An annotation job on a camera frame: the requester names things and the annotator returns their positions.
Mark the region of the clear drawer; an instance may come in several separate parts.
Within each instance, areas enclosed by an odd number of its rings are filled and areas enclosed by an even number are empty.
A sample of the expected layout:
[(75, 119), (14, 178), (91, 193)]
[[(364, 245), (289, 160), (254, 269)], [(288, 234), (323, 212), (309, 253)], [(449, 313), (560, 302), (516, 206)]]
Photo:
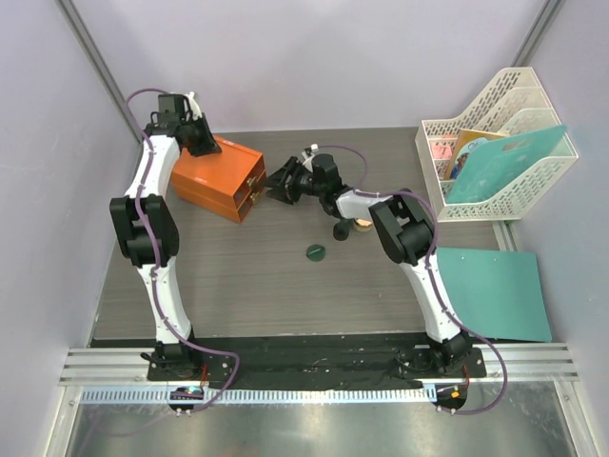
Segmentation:
[(242, 191), (244, 195), (261, 192), (264, 189), (265, 177), (265, 167), (263, 165), (256, 166), (245, 178), (243, 185), (240, 187), (240, 191)]
[(246, 198), (237, 210), (237, 214), (239, 216), (239, 223), (244, 222), (248, 214), (252, 211), (252, 209), (257, 205), (257, 203), (263, 196), (264, 192), (259, 189), (252, 190), (247, 194)]

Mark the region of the orange drawer organizer box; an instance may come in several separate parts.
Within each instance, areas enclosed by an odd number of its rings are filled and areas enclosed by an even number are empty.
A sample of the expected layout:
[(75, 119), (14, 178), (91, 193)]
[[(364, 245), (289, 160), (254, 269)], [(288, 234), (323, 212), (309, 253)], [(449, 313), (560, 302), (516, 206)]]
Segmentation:
[(215, 140), (220, 153), (193, 157), (184, 151), (172, 170), (170, 184), (180, 198), (241, 224), (237, 210), (246, 195), (240, 187), (253, 168), (265, 167), (264, 156), (220, 136)]

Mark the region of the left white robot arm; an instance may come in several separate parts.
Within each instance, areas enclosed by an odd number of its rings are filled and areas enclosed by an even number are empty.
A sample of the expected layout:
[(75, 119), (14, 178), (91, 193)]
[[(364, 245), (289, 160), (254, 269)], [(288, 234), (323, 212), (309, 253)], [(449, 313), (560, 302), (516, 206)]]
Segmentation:
[(195, 347), (176, 274), (180, 248), (177, 225), (167, 205), (171, 173), (182, 155), (199, 158), (220, 152), (194, 92), (157, 90), (158, 108), (142, 128), (142, 155), (131, 184), (111, 199), (109, 212), (122, 255), (136, 268), (150, 302), (155, 343), (143, 353), (148, 378), (197, 378), (204, 368)]

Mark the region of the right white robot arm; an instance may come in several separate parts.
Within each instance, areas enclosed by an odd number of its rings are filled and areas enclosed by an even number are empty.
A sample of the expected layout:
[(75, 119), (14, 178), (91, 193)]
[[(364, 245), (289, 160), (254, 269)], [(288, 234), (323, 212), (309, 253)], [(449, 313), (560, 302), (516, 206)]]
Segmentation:
[(392, 193), (363, 191), (343, 182), (332, 155), (307, 151), (292, 156), (264, 180), (266, 195), (296, 204), (315, 197), (337, 219), (333, 236), (343, 241), (357, 219), (372, 223), (385, 255), (405, 273), (422, 311), (429, 345), (429, 366), (442, 376), (463, 370), (471, 338), (452, 307), (440, 274), (437, 223), (425, 201), (408, 189)]

